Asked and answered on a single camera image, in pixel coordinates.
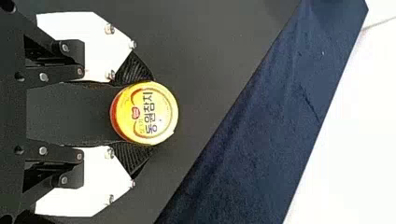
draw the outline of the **blue cloth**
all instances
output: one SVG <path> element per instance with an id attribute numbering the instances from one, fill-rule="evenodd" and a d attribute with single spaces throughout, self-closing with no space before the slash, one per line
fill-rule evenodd
<path id="1" fill-rule="evenodd" d="M 366 14 L 303 0 L 157 222 L 282 223 Z"/>

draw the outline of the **screw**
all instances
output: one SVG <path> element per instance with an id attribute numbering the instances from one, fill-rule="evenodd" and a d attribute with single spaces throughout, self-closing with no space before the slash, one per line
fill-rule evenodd
<path id="1" fill-rule="evenodd" d="M 77 69 L 77 74 L 78 74 L 79 76 L 82 76 L 82 75 L 84 75 L 84 71 L 82 71 L 81 68 L 78 68 L 78 69 Z"/>
<path id="2" fill-rule="evenodd" d="M 131 40 L 131 41 L 129 42 L 129 48 L 130 48 L 130 49 L 136 49 L 136 48 L 137 48 L 137 43 L 136 43 L 136 41 Z"/>
<path id="3" fill-rule="evenodd" d="M 109 73 L 106 74 L 106 78 L 110 80 L 116 79 L 116 72 L 114 70 L 111 70 Z"/>
<path id="4" fill-rule="evenodd" d="M 108 204 L 114 203 L 114 195 L 110 194 L 110 197 L 108 198 Z"/>
<path id="5" fill-rule="evenodd" d="M 39 153 L 41 156 L 45 156 L 45 155 L 49 154 L 49 151 L 48 151 L 48 149 L 47 149 L 46 147 L 41 147 L 41 148 L 38 150 L 38 153 Z"/>
<path id="6" fill-rule="evenodd" d="M 62 50 L 64 52 L 69 52 L 70 51 L 69 46 L 67 46 L 66 44 L 62 44 Z"/>
<path id="7" fill-rule="evenodd" d="M 67 176 L 64 176 L 61 179 L 61 184 L 65 185 L 65 184 L 67 184 L 67 181 L 68 181 Z"/>
<path id="8" fill-rule="evenodd" d="M 21 147 L 15 147 L 15 148 L 14 148 L 14 152 L 15 152 L 15 154 L 17 154 L 17 155 L 22 155 L 22 154 L 24 153 L 24 150 L 23 150 L 23 148 L 21 148 Z"/>
<path id="9" fill-rule="evenodd" d="M 131 180 L 131 187 L 130 189 L 133 189 L 136 186 L 136 182 L 134 182 L 134 180 Z"/>
<path id="10" fill-rule="evenodd" d="M 43 82 L 48 82 L 50 81 L 49 76 L 45 73 L 40 73 L 40 80 Z"/>
<path id="11" fill-rule="evenodd" d="M 106 152 L 105 158 L 108 160 L 112 160 L 115 157 L 114 148 L 109 148 Z"/>
<path id="12" fill-rule="evenodd" d="M 112 24 L 108 23 L 105 26 L 105 33 L 107 35 L 114 35 L 114 33 L 116 33 L 116 29 L 114 28 L 114 26 Z"/>

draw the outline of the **can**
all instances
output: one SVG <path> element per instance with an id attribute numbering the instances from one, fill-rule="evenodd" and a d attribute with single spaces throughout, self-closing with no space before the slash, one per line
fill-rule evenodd
<path id="1" fill-rule="evenodd" d="M 165 86 L 149 81 L 124 88 L 110 108 L 111 124 L 128 142 L 154 146 L 169 138 L 177 126 L 177 101 Z"/>

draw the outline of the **white surface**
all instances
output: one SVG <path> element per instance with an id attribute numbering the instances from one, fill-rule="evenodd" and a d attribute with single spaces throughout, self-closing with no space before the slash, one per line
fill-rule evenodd
<path id="1" fill-rule="evenodd" d="M 61 217 L 92 217 L 109 205 L 110 195 L 116 201 L 132 186 L 131 177 L 119 160 L 107 159 L 108 147 L 80 148 L 84 151 L 84 187 L 53 189 L 40 199 L 35 212 Z"/>
<path id="2" fill-rule="evenodd" d="M 374 6 L 369 21 L 348 61 L 286 224 L 396 223 L 396 20 L 389 21 L 390 14 L 396 16 L 396 7 L 389 8 L 393 2 L 368 1 Z"/>
<path id="3" fill-rule="evenodd" d="M 93 12 L 37 15 L 37 25 L 56 40 L 79 39 L 85 43 L 85 77 L 79 80 L 109 82 L 106 74 L 117 72 L 131 53 L 131 39 L 117 29 L 107 35 L 107 21 Z"/>
<path id="4" fill-rule="evenodd" d="M 369 8 L 363 29 L 396 18 L 395 0 L 366 0 Z"/>

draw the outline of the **black table surface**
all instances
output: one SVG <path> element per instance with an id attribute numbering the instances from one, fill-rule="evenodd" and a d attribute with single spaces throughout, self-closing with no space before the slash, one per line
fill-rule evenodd
<path id="1" fill-rule="evenodd" d="M 136 187 L 91 218 L 56 223 L 152 223 L 244 88 L 298 0 L 16 1 L 26 14 L 93 11 L 137 42 L 136 53 L 176 96 L 175 134 Z"/>

